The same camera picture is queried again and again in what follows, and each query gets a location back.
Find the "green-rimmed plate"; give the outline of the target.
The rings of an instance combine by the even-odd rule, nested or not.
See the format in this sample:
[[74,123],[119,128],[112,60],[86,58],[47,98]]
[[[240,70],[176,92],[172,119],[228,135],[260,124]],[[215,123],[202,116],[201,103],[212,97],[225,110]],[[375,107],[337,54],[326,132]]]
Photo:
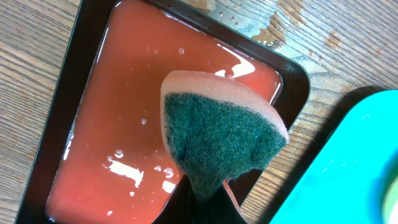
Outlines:
[[384,224],[398,224],[398,183],[395,178],[386,191],[382,204],[382,220]]

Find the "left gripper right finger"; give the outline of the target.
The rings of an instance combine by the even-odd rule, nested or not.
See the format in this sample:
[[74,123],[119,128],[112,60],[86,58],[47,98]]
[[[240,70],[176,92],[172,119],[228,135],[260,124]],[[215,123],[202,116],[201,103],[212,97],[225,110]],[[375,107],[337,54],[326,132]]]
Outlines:
[[201,205],[201,222],[206,224],[246,224],[240,207],[227,183]]

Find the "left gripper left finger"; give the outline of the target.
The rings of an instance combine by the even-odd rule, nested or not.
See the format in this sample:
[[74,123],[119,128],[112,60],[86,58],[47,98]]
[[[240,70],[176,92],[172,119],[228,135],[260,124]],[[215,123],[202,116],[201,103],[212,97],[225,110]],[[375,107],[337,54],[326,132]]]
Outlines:
[[183,175],[160,215],[153,224],[192,224],[195,196],[190,180]]

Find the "orange sponge with black scourer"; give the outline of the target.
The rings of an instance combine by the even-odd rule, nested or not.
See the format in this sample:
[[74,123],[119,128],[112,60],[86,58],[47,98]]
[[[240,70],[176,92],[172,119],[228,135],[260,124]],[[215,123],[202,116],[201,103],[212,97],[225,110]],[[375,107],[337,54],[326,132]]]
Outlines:
[[264,169],[289,142],[267,100],[212,73],[170,72],[160,88],[160,119],[166,150],[205,208],[226,179]]

